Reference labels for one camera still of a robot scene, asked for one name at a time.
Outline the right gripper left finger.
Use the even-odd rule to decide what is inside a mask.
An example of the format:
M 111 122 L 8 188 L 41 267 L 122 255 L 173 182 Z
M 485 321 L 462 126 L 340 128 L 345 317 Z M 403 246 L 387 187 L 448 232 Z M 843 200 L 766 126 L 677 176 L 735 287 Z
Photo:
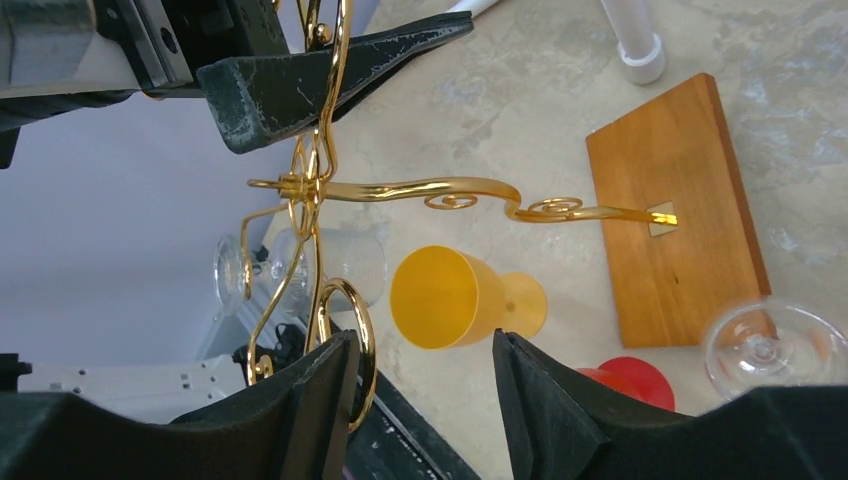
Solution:
M 5 479 L 339 479 L 359 347 L 337 333 L 284 370 L 167 425 L 70 393 L 1 397 Z

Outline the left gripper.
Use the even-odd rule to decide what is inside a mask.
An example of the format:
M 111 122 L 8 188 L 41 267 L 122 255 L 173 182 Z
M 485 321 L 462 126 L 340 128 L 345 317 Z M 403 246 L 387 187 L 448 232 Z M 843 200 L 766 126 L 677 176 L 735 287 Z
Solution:
M 140 92 L 201 98 L 200 68 L 289 51 L 276 1 L 4 1 L 1 166 L 22 127 Z

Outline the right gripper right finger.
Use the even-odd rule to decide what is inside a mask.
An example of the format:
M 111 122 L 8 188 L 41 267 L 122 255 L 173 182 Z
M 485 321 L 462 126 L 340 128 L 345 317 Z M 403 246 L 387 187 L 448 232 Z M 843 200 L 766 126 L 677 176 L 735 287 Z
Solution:
M 564 366 L 514 333 L 492 355 L 517 479 L 843 479 L 847 390 L 759 387 L 699 416 Z

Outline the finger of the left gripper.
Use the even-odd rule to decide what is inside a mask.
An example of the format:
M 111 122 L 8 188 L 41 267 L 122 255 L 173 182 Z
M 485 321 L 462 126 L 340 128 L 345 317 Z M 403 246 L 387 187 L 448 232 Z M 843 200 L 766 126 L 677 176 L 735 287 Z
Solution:
M 351 40 L 332 115 L 338 121 L 413 59 L 470 33 L 468 11 L 441 13 Z M 318 125 L 331 49 L 231 57 L 203 66 L 199 86 L 227 147 L 245 154 Z

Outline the red goblet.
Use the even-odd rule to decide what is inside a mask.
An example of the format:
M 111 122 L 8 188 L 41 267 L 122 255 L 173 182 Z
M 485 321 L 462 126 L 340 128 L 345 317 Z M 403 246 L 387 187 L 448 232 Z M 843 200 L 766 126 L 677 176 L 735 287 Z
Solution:
M 651 363 L 632 357 L 611 358 L 597 367 L 581 367 L 581 374 L 643 403 L 674 412 L 676 399 L 665 375 Z

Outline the gold scroll wine glass rack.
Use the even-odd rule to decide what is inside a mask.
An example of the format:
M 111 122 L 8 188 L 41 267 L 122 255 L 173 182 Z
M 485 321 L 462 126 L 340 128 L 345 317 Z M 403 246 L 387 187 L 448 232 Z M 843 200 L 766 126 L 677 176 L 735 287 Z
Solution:
M 283 209 L 290 213 L 296 244 L 292 259 L 297 261 L 307 242 L 313 244 L 315 284 L 311 294 L 311 310 L 307 324 L 305 350 L 311 352 L 331 335 L 328 313 L 330 297 L 339 292 L 351 301 L 357 321 L 358 339 L 362 354 L 362 397 L 354 405 L 349 429 L 355 431 L 364 422 L 375 398 L 377 383 L 376 340 L 373 324 L 364 300 L 354 286 L 342 278 L 325 278 L 321 264 L 322 241 L 318 224 L 319 212 L 327 199 L 344 202 L 387 202 L 420 198 L 429 208 L 457 210 L 475 205 L 482 196 L 498 198 L 504 203 L 505 215 L 522 223 L 563 223 L 578 220 L 624 220 L 644 223 L 662 234 L 679 226 L 679 214 L 670 202 L 649 210 L 623 207 L 587 207 L 574 197 L 554 197 L 537 201 L 522 208 L 519 191 L 508 183 L 480 177 L 443 177 L 407 181 L 386 185 L 335 183 L 332 178 L 338 168 L 333 140 L 331 115 L 338 104 L 342 76 L 352 49 L 348 15 L 352 2 L 337 4 L 336 20 L 332 26 L 319 22 L 320 2 L 300 1 L 297 4 L 307 53 L 319 53 L 331 48 L 327 75 L 326 96 L 318 110 L 318 124 L 296 137 L 291 169 L 276 180 L 251 180 L 249 186 L 276 191 L 283 199 Z

